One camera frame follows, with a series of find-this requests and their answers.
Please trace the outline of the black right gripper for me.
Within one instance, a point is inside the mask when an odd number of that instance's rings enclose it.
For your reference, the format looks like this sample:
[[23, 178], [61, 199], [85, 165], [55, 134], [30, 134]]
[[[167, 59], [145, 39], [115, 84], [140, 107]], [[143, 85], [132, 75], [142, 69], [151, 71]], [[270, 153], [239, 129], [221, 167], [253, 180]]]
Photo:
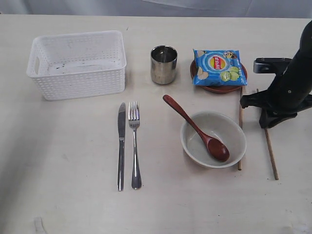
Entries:
[[242, 108], [261, 108], [259, 124], [262, 129], [272, 128], [297, 113], [312, 107], [311, 87], [273, 87], [258, 93], [243, 95]]

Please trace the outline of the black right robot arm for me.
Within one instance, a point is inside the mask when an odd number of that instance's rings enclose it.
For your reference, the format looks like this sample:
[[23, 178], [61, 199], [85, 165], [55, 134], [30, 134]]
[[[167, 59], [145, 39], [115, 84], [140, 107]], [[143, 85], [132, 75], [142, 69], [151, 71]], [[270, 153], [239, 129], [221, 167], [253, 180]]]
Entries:
[[272, 128], [311, 108], [312, 24], [305, 26], [293, 58], [256, 58], [253, 71], [256, 74], [275, 74], [267, 90], [243, 95], [240, 99], [242, 108], [261, 108], [261, 128]]

